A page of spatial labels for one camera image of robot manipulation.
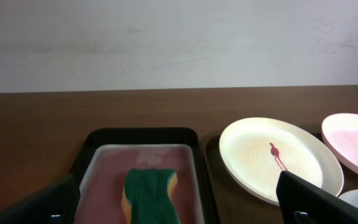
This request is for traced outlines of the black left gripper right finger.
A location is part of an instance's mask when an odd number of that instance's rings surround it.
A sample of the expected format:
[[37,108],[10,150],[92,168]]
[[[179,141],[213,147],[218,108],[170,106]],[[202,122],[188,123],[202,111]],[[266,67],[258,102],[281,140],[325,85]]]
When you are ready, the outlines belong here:
[[289,171],[280,173],[276,194],[285,224],[358,224],[358,208]]

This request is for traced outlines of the cream plate with red stain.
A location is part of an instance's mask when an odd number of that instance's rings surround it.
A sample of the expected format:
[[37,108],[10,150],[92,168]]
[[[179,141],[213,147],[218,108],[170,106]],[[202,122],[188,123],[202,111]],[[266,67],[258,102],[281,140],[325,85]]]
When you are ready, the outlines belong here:
[[280,173],[289,171],[338,196],[344,174],[334,154],[315,136],[271,118],[231,123],[219,138],[219,152],[232,178],[253,196],[278,205]]

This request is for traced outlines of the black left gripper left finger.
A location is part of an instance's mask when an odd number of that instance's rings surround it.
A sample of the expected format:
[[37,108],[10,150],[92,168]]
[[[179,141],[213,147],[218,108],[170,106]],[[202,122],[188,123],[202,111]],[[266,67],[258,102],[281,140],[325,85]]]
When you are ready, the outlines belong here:
[[0,224],[73,223],[79,199],[79,186],[70,174],[1,211]]

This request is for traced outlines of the pink stained white plate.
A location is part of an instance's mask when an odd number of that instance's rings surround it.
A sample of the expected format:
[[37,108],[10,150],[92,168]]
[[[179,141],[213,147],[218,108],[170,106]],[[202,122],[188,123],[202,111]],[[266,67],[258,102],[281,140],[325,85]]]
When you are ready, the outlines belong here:
[[338,161],[358,174],[358,114],[329,115],[322,122],[321,134]]

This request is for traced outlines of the green and yellow sponge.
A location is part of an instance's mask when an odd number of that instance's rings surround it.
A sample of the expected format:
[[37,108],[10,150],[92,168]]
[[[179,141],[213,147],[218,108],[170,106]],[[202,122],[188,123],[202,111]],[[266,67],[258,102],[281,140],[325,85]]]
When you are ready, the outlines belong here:
[[179,224],[172,195],[178,183],[172,169],[131,169],[121,205],[129,224]]

